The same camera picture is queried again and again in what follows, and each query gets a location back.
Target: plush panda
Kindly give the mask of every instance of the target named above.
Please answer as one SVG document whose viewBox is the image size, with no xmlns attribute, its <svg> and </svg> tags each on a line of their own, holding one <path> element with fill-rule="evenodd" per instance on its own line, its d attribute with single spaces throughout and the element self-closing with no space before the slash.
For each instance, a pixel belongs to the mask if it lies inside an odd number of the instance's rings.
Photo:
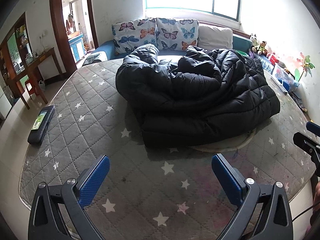
<svg viewBox="0 0 320 240">
<path fill-rule="evenodd" d="M 250 40 L 252 41 L 252 45 L 254 47 L 259 45 L 256 34 L 251 34 L 250 35 Z"/>
</svg>

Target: butterfly print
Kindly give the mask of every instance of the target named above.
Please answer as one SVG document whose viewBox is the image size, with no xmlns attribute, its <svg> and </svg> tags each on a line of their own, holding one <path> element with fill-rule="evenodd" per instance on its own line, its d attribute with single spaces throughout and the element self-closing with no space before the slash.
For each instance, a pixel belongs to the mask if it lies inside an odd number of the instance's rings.
<svg viewBox="0 0 320 240">
<path fill-rule="evenodd" d="M 143 39 L 148 34 L 155 35 L 155 29 L 153 27 L 150 30 L 149 29 L 147 29 L 147 30 L 146 29 L 142 29 L 140 32 L 141 32 L 141 35 L 140 35 L 141 39 Z"/>
<path fill-rule="evenodd" d="M 155 39 L 151 39 L 151 41 L 149 42 L 148 40 L 145 40 L 144 45 L 147 45 L 147 44 L 153 44 L 155 45 L 156 47 L 158 47 L 158 44 L 156 44 L 156 40 Z"/>
<path fill-rule="evenodd" d="M 147 18 L 147 19 L 142 19 L 139 20 L 138 22 L 138 26 L 141 26 L 142 24 L 146 23 L 146 22 L 152 22 L 152 23 L 156 23 L 156 19 L 152 19 L 152 18 Z"/>
<path fill-rule="evenodd" d="M 137 49 L 137 47 L 138 46 L 134 46 L 133 49 L 129 49 L 129 48 L 125 47 L 124 49 L 126 52 L 133 52 L 135 49 Z"/>
<path fill-rule="evenodd" d="M 193 28 L 191 28 L 191 30 L 188 32 L 185 28 L 181 28 L 182 32 L 184 33 L 183 37 L 184 37 L 185 39 L 187 39 L 188 36 L 190 35 L 190 38 L 193 38 L 193 37 L 195 36 L 195 35 L 194 35 L 195 29 L 196 29 L 196 27 L 193 27 Z"/>
<path fill-rule="evenodd" d="M 185 25 L 186 23 L 193 24 L 193 20 L 181 20 L 180 23 Z"/>
<path fill-rule="evenodd" d="M 125 42 L 128 42 L 128 41 L 138 42 L 139 39 L 135 38 L 135 36 L 123 36 L 119 40 L 119 43 L 125 43 Z"/>
<path fill-rule="evenodd" d="M 125 32 L 127 29 L 135 30 L 135 27 L 133 27 L 133 23 L 122 23 L 119 31 L 123 31 L 125 29 Z"/>
<path fill-rule="evenodd" d="M 166 19 L 166 18 L 159 18 L 163 24 L 171 24 L 171 25 L 175 25 L 176 24 L 176 20 L 175 19 Z"/>
<path fill-rule="evenodd" d="M 115 44 L 115 47 L 120 48 L 120 45 L 117 43 L 115 39 L 113 39 L 113 43 Z"/>
<path fill-rule="evenodd" d="M 163 50 L 175 50 L 178 45 L 177 43 L 175 43 L 169 48 L 168 45 L 164 41 L 161 41 L 161 43 L 162 43 Z"/>
<path fill-rule="evenodd" d="M 195 46 L 196 45 L 196 40 L 194 40 L 193 42 L 191 42 L 190 44 L 182 41 L 182 50 L 187 50 L 188 46 Z"/>
<path fill-rule="evenodd" d="M 174 31 L 172 33 L 169 33 L 166 29 L 164 28 L 161 28 L 164 36 L 167 38 L 167 39 L 172 39 L 172 40 L 175 40 L 177 38 L 177 34 L 178 34 L 178 31 Z"/>
</svg>

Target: wooden cabinet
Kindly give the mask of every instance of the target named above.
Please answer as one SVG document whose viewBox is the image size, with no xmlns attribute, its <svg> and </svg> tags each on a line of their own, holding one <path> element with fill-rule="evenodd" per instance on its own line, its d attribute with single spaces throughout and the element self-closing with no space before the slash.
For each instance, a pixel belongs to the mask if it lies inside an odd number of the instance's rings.
<svg viewBox="0 0 320 240">
<path fill-rule="evenodd" d="M 73 59 L 75 60 L 75 62 L 78 62 L 86 54 L 83 44 L 83 34 L 81 33 L 78 36 L 71 38 L 69 40 L 69 44 Z"/>
</svg>

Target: cable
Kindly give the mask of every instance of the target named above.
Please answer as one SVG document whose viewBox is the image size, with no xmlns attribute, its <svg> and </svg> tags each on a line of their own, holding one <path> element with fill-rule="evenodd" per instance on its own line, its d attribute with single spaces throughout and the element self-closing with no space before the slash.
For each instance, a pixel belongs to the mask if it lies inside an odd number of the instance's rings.
<svg viewBox="0 0 320 240">
<path fill-rule="evenodd" d="M 306 209 L 305 211 L 303 211 L 302 213 L 300 213 L 298 216 L 296 216 L 294 219 L 292 219 L 292 222 L 295 221 L 299 216 L 303 215 L 305 212 L 309 211 L 311 208 L 314 208 L 316 205 L 320 204 L 320 200 L 314 204 L 313 206 L 309 207 L 308 209 Z"/>
</svg>

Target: black down coat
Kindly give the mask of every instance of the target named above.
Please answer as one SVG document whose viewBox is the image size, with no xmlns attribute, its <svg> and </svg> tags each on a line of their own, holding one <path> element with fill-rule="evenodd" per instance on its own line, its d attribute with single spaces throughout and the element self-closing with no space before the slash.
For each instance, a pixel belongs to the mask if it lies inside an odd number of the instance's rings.
<svg viewBox="0 0 320 240">
<path fill-rule="evenodd" d="M 134 109 L 147 147 L 194 146 L 241 135 L 280 112 L 258 59 L 189 46 L 178 63 L 152 45 L 124 58 L 116 88 Z"/>
</svg>

